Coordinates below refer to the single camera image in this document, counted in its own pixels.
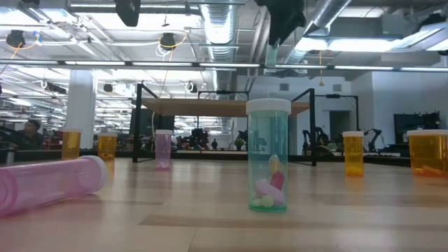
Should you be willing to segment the white building pillar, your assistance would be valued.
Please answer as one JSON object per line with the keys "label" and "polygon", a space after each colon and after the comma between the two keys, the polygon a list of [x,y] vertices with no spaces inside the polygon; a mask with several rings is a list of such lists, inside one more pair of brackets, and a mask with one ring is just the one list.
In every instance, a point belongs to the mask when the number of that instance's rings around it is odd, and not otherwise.
{"label": "white building pillar", "polygon": [[81,149],[93,147],[97,86],[94,70],[70,71],[65,127],[81,130]]}

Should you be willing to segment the wooden shelf with black frame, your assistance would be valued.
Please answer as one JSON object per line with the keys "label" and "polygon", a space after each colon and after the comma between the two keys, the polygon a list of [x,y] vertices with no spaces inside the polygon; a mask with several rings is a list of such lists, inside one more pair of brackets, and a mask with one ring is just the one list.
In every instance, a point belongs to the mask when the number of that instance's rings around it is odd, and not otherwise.
{"label": "wooden shelf with black frame", "polygon": [[[213,99],[199,99],[203,92],[198,92],[198,98],[196,99],[160,99],[155,93],[153,93],[144,84],[137,85],[136,95],[136,112],[135,119],[131,125],[134,126],[133,134],[133,151],[132,161],[139,162],[139,158],[150,157],[154,158],[155,154],[144,155],[141,154],[141,140],[139,138],[141,127],[141,106],[144,105],[147,109],[156,112],[159,116],[217,116],[217,117],[246,117],[246,103],[247,101],[237,100],[213,100]],[[146,91],[153,99],[143,98],[142,90]],[[298,102],[298,100],[306,95],[309,95],[308,102]],[[299,94],[291,102],[292,113],[291,115],[297,115],[303,111],[309,109],[309,125],[311,127],[311,134],[315,134],[316,126],[316,112],[315,112],[315,89],[309,88],[302,94]],[[315,167],[318,162],[316,151],[316,140],[311,137],[311,155],[299,156],[289,155],[289,162],[311,162],[311,166]],[[175,153],[171,154],[174,159],[189,159],[189,160],[247,160],[247,154],[225,154],[222,151],[202,151],[192,150],[187,153]]]}

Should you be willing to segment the long light strip bar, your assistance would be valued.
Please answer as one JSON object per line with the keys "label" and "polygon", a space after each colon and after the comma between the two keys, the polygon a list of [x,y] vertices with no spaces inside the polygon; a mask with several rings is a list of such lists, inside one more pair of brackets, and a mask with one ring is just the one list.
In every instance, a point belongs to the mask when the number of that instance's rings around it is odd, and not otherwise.
{"label": "long light strip bar", "polygon": [[269,69],[280,70],[323,70],[323,71],[392,71],[409,73],[441,73],[448,74],[448,67],[422,66],[348,66],[317,64],[277,64],[267,66],[256,63],[224,63],[224,62],[134,62],[134,61],[80,61],[80,60],[31,60],[0,59],[2,65],[48,68],[80,68],[80,69],[160,69],[160,70],[226,70],[226,69]]}

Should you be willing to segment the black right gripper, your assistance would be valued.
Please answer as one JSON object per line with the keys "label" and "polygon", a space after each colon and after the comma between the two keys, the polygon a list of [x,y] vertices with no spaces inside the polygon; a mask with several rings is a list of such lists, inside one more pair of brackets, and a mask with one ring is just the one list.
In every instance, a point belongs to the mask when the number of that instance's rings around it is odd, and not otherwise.
{"label": "black right gripper", "polygon": [[304,0],[254,0],[270,14],[269,45],[278,48],[298,27],[305,27]]}

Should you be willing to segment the grey door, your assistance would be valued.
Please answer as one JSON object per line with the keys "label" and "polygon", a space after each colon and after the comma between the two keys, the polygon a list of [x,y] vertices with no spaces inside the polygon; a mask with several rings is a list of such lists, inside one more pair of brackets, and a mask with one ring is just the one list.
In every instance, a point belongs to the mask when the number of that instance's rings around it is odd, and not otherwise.
{"label": "grey door", "polygon": [[351,130],[351,119],[349,111],[330,111],[330,140],[339,141],[343,132]]}

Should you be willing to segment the small orange medicine bottle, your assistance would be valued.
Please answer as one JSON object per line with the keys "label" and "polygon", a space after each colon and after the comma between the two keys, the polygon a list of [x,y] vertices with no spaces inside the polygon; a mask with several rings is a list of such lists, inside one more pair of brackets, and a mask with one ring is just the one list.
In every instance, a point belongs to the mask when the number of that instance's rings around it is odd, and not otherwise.
{"label": "small orange medicine bottle", "polygon": [[73,160],[80,155],[81,130],[64,128],[62,130],[62,160]]}
{"label": "small orange medicine bottle", "polygon": [[345,175],[363,177],[363,132],[343,132]]}

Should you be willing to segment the silver spiral air duct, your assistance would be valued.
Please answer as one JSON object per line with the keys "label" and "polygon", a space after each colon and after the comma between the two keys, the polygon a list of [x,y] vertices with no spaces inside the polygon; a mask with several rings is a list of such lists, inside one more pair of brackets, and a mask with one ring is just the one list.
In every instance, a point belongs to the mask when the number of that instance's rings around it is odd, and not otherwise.
{"label": "silver spiral air duct", "polygon": [[[203,28],[209,59],[214,63],[235,63],[237,49],[235,44],[237,27],[237,8],[224,4],[203,4],[200,6],[203,16]],[[236,91],[236,73],[230,70],[213,70],[213,89],[215,91]]]}
{"label": "silver spiral air duct", "polygon": [[282,63],[299,64],[305,55],[313,50],[312,47],[316,45],[316,40],[309,38],[309,35],[318,31],[328,35],[331,24],[351,2],[352,0],[318,0],[300,40]]}

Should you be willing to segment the black cabinet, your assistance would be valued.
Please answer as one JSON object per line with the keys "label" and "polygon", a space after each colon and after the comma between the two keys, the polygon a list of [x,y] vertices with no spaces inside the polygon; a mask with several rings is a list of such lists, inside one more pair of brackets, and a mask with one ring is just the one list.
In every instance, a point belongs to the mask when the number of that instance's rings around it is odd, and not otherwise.
{"label": "black cabinet", "polygon": [[410,156],[407,132],[411,130],[438,130],[440,129],[441,119],[438,111],[433,113],[413,113],[413,114],[395,114],[394,134],[395,143],[391,145],[394,152],[401,157]]}

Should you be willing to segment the person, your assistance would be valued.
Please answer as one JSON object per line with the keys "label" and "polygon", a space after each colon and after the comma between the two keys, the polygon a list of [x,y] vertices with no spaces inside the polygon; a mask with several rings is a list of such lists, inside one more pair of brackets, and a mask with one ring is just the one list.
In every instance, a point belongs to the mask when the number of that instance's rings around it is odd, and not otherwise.
{"label": "person", "polygon": [[40,128],[41,124],[39,121],[28,120],[24,125],[24,129],[17,131],[17,135],[24,144],[10,143],[9,146],[22,150],[41,150],[43,148],[44,137],[38,133]]}

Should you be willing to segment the wide orange medicine bottle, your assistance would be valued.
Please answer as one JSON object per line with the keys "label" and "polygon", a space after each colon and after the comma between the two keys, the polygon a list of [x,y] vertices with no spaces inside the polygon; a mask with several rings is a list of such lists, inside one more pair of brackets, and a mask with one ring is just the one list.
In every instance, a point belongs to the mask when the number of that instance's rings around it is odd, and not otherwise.
{"label": "wide orange medicine bottle", "polygon": [[412,173],[448,179],[448,129],[407,132]]}
{"label": "wide orange medicine bottle", "polygon": [[101,133],[97,135],[97,140],[97,155],[104,161],[115,160],[118,135]]}

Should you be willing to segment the black ceiling track light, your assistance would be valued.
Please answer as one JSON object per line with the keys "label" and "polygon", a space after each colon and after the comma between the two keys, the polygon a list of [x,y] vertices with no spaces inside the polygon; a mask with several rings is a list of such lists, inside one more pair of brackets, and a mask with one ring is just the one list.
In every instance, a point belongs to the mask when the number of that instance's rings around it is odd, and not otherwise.
{"label": "black ceiling track light", "polygon": [[45,90],[49,91],[51,93],[61,94],[61,95],[65,95],[67,93],[67,90],[64,89],[63,87],[56,85],[54,83],[50,83],[50,82],[46,83]]}

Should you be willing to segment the black aluminium base frame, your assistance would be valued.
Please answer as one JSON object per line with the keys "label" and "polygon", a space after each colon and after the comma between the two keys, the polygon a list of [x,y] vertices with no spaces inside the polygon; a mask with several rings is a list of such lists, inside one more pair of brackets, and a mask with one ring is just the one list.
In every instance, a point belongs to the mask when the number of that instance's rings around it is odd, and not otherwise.
{"label": "black aluminium base frame", "polygon": [[[31,162],[42,160],[61,160],[61,150],[13,150],[14,162]],[[81,150],[82,155],[97,155],[96,150]],[[118,151],[115,153],[116,158],[132,158],[132,151]],[[6,163],[7,149],[0,149],[0,164]]]}
{"label": "black aluminium base frame", "polygon": [[[312,162],[343,162],[343,156],[317,156],[317,157],[308,157],[308,161]],[[368,164],[376,164],[376,165],[388,165],[388,166],[399,166],[399,167],[414,167],[414,168],[423,168],[423,167],[431,167],[436,168],[437,163],[428,163],[424,162],[412,162],[409,157],[393,157],[393,156],[374,156],[367,155],[363,157],[363,161]]]}

